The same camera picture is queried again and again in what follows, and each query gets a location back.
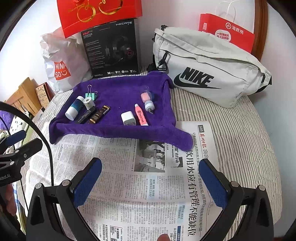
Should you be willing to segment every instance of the white nike waist bag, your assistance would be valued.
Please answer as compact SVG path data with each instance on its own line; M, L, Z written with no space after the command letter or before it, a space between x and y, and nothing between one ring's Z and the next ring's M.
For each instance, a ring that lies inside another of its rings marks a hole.
M270 72L254 56L212 34L174 27L155 33L157 69L178 88L230 108L271 84Z

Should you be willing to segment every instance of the haidilao logo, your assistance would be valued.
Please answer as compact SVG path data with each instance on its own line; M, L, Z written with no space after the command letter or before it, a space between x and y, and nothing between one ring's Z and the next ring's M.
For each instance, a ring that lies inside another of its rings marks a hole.
M231 24L230 23L226 23L225 26L226 26L227 29L231 29Z

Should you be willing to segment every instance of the headset box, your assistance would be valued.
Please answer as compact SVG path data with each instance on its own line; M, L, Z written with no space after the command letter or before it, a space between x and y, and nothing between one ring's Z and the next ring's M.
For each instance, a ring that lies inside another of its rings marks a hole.
M102 24L81 32L94 78L139 74L137 19Z

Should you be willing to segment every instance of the pink tube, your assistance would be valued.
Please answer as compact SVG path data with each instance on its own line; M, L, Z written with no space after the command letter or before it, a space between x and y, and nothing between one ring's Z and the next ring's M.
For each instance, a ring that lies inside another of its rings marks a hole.
M144 113L143 113L141 107L139 107L138 104L135 104L135 111L136 111L137 117L139 119L140 125L147 126L148 123L147 123L147 121L145 119Z

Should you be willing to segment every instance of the pillow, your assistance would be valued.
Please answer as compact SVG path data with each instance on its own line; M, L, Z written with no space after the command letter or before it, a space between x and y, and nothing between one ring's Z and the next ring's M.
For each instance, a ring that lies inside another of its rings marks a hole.
M3 111L3 110L0 110L0 116L2 117L2 119L4 120L4 122L6 123L8 129L9 129L11 126L12 119L13 119L13 114ZM7 131L4 123L1 120L0 120L0 130Z

